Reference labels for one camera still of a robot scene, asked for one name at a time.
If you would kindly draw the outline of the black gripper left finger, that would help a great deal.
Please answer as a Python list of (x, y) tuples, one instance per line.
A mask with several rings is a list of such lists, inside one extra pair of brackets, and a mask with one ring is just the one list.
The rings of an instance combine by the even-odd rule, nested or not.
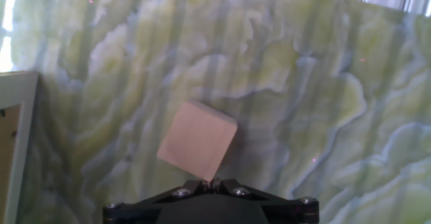
[(168, 204), (205, 194), (208, 188), (209, 182), (187, 180), (182, 186), (136, 203), (117, 202), (107, 204), (102, 209), (102, 223), (155, 223), (162, 209), (167, 207)]

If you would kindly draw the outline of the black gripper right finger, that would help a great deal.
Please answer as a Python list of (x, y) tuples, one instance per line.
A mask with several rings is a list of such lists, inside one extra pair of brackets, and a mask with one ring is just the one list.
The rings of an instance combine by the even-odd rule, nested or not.
[(215, 179), (213, 185), (217, 194), (227, 194), (256, 204), (268, 223), (319, 223), (319, 201), (313, 197), (288, 200), (240, 184), (237, 180)]

